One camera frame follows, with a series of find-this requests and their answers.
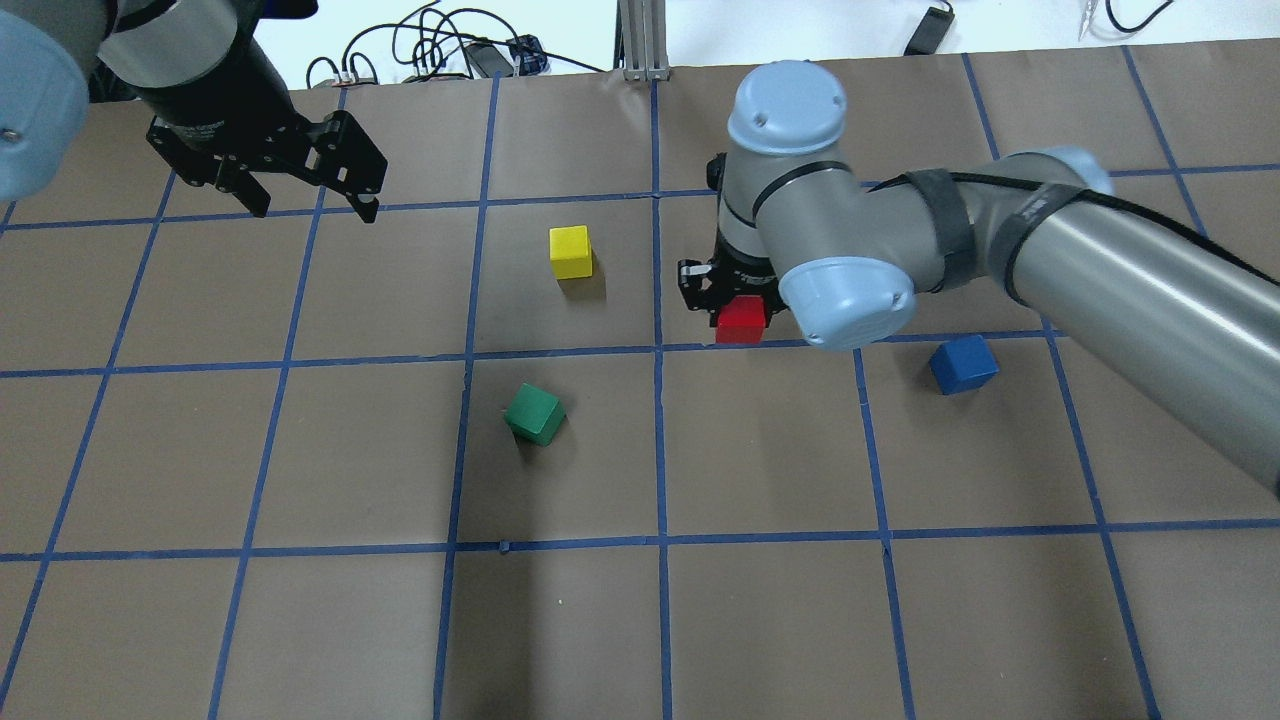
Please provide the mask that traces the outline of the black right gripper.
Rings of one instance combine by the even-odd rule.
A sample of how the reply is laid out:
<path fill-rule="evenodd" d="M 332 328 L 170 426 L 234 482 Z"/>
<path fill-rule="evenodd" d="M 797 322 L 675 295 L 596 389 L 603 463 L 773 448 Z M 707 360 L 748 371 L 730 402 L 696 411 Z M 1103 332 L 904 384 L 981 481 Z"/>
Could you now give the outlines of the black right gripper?
<path fill-rule="evenodd" d="M 718 234 L 709 260 L 682 259 L 677 284 L 689 311 L 718 316 L 735 299 L 760 297 L 767 316 L 788 309 L 780 292 L 780 277 L 771 260 L 736 249 Z"/>

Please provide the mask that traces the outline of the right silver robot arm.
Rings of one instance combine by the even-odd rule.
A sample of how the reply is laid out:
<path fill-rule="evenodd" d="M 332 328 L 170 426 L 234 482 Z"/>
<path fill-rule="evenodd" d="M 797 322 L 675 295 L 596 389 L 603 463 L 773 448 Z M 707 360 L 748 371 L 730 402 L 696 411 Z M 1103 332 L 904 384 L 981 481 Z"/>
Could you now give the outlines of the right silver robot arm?
<path fill-rule="evenodd" d="M 897 334 L 923 293 L 988 278 L 1277 491 L 1277 281 L 1162 213 L 1117 199 L 1084 149 L 974 170 L 905 172 L 864 188 L 840 141 L 849 99 L 813 61 L 740 82 L 730 146 L 707 165 L 716 246 L 677 266 L 710 325 L 740 297 L 794 315 L 836 352 Z"/>

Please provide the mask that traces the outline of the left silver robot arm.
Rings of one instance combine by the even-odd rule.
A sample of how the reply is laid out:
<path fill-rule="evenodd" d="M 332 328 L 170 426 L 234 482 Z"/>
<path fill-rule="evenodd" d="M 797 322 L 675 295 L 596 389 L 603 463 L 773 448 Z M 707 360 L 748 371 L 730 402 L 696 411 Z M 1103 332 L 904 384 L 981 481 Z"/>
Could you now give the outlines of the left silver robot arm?
<path fill-rule="evenodd" d="M 262 173 L 340 195 L 376 219 L 388 161 L 348 111 L 312 122 L 255 40 L 260 20 L 301 20 L 315 1 L 5 1 L 3 200 L 45 190 L 108 68 L 152 111 L 148 145 L 187 184 L 211 186 L 255 217 Z"/>

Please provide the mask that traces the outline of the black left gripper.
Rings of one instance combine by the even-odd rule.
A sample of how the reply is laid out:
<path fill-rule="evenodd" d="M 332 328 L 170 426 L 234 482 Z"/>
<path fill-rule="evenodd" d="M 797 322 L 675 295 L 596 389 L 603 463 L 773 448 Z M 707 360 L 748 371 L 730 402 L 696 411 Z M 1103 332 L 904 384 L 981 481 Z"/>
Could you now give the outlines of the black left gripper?
<path fill-rule="evenodd" d="M 147 88 L 150 146 L 193 187 L 236 196 L 265 218 L 271 196 L 259 174 L 292 176 L 349 201 L 365 224 L 378 219 L 388 160 L 355 115 L 319 122 L 296 110 L 283 78 L 253 40 L 237 40 L 210 70 Z"/>

